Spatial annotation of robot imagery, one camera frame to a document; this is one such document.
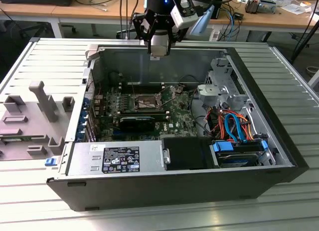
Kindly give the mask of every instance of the wooden table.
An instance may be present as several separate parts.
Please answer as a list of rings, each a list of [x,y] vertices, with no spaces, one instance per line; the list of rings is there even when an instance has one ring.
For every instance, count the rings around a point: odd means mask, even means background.
[[[94,2],[103,2],[106,0],[94,0]],[[131,16],[136,0],[128,0],[128,15]],[[55,37],[63,37],[61,32],[61,23],[90,23],[90,24],[120,24],[119,13],[120,0],[113,0],[106,3],[107,11],[103,11],[90,5],[79,4],[74,1],[71,6],[53,6],[53,5],[29,5],[29,4],[2,4],[2,8],[14,20],[26,21],[45,21],[50,22]],[[281,8],[278,8],[275,14],[249,14],[245,12],[245,4],[235,2],[230,3],[235,11],[244,14],[241,29],[258,31],[277,31],[277,32],[303,32],[306,28],[310,13],[295,15]],[[143,12],[144,0],[139,0],[136,12]],[[122,6],[122,20],[126,23],[125,0]],[[0,20],[8,19],[0,11]],[[211,40],[214,40],[219,31],[227,26],[229,19],[225,12],[221,12],[218,19],[212,19],[209,28],[212,28]]]

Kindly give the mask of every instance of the slotted metal surface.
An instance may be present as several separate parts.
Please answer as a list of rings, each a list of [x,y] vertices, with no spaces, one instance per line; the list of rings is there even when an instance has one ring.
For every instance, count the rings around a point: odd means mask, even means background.
[[[47,91],[56,96],[54,99],[76,94],[76,83],[80,84],[86,67],[83,57],[86,46],[113,42],[41,39],[31,43],[18,68],[12,71],[0,101],[5,93],[11,92],[26,92],[23,97],[33,99],[26,88],[29,80],[37,76],[47,82]],[[0,229],[317,230],[318,98],[281,55],[266,44],[220,42],[211,46],[236,48],[310,166],[309,171],[291,183],[276,185],[256,200],[77,213],[46,186],[46,178],[57,170],[46,169],[43,160],[0,162]]]

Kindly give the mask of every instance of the desk leg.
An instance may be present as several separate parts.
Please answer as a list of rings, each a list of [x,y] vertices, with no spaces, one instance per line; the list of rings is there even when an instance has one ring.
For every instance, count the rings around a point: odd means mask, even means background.
[[[55,38],[63,38],[63,31],[58,18],[54,18],[50,21]]]
[[[309,86],[311,88],[314,88],[315,85],[317,85],[317,83],[319,82],[319,70],[314,74],[314,76],[310,79],[310,81],[308,82]]]
[[[217,41],[220,31],[223,29],[223,24],[214,24],[210,33],[209,41]]]

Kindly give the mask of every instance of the warning label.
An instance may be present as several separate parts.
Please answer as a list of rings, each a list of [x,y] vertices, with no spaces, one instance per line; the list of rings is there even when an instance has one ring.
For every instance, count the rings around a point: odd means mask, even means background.
[[[140,148],[111,147],[104,148],[102,172],[121,173],[140,171]]]

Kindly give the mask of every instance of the blue drive bracket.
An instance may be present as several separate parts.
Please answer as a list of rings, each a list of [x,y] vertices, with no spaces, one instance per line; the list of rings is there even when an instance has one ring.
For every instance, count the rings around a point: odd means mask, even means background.
[[[215,144],[213,144],[213,149],[215,152],[234,150],[232,143],[229,141],[218,141]]]

